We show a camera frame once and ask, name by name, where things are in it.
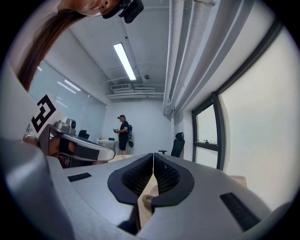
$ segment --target black mesh vent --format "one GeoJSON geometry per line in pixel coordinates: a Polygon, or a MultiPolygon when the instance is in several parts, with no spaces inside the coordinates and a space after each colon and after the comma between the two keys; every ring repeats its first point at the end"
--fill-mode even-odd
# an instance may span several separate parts
{"type": "Polygon", "coordinates": [[[125,172],[122,176],[122,183],[140,196],[153,174],[153,160],[149,159],[134,169],[125,172]]]}
{"type": "Polygon", "coordinates": [[[81,179],[89,178],[91,176],[92,175],[85,172],[85,173],[81,173],[81,174],[78,174],[78,175],[69,176],[68,179],[69,179],[70,182],[74,182],[74,181],[78,181],[78,180],[81,180],[81,179]]]}
{"type": "Polygon", "coordinates": [[[249,230],[260,222],[260,220],[233,193],[223,194],[220,198],[243,231],[249,230]]]}
{"type": "Polygon", "coordinates": [[[170,191],[180,180],[180,174],[176,169],[155,158],[154,175],[157,180],[158,193],[161,195],[170,191]]]}

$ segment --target person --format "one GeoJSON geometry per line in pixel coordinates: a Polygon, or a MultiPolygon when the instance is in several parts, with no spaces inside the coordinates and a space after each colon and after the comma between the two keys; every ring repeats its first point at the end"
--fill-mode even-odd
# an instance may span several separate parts
{"type": "MultiPolygon", "coordinates": [[[[124,9],[125,3],[125,0],[49,0],[42,5],[20,31],[8,53],[8,61],[26,91],[29,91],[37,67],[67,28],[86,16],[110,18],[124,9]]],[[[28,139],[28,142],[35,144],[36,141],[28,139]]],[[[50,141],[49,147],[53,150],[50,156],[57,154],[60,145],[60,138],[50,141]]],[[[75,151],[73,142],[69,143],[69,151],[75,151]]]]}
{"type": "Polygon", "coordinates": [[[120,122],[122,122],[122,124],[120,130],[115,131],[115,133],[119,134],[119,149],[122,151],[122,155],[126,155],[129,124],[126,121],[126,117],[124,115],[121,115],[118,118],[120,119],[120,122]]]}

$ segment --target woman's hair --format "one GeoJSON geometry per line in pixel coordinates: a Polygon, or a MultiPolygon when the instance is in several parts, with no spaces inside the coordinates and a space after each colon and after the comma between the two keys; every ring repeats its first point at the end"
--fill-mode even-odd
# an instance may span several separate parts
{"type": "Polygon", "coordinates": [[[58,12],[43,25],[41,32],[34,39],[21,67],[17,74],[22,86],[29,91],[30,83],[37,70],[37,67],[44,59],[57,38],[73,23],[83,19],[82,15],[73,10],[58,12]]]}

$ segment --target office chair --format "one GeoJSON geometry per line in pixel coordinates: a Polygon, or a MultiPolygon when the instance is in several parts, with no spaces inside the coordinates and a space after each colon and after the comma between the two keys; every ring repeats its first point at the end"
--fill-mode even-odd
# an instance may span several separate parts
{"type": "MultiPolygon", "coordinates": [[[[176,134],[175,137],[176,137],[176,139],[174,140],[171,156],[179,158],[179,156],[183,150],[184,143],[185,143],[185,141],[183,139],[184,134],[178,133],[178,134],[176,134]]],[[[162,152],[163,154],[165,154],[165,152],[167,152],[166,150],[158,150],[158,151],[162,152]]]]}
{"type": "Polygon", "coordinates": [[[88,140],[89,136],[90,135],[86,133],[86,130],[81,130],[78,134],[78,137],[83,138],[85,140],[88,140]]]}

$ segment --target ceiling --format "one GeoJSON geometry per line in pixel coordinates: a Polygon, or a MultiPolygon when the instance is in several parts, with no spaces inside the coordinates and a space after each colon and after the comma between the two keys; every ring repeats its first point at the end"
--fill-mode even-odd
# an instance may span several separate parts
{"type": "Polygon", "coordinates": [[[143,0],[144,10],[130,24],[115,15],[87,17],[71,31],[108,77],[108,86],[165,84],[169,36],[169,0],[143,0]],[[122,43],[136,76],[130,81],[113,45],[122,43]]]}

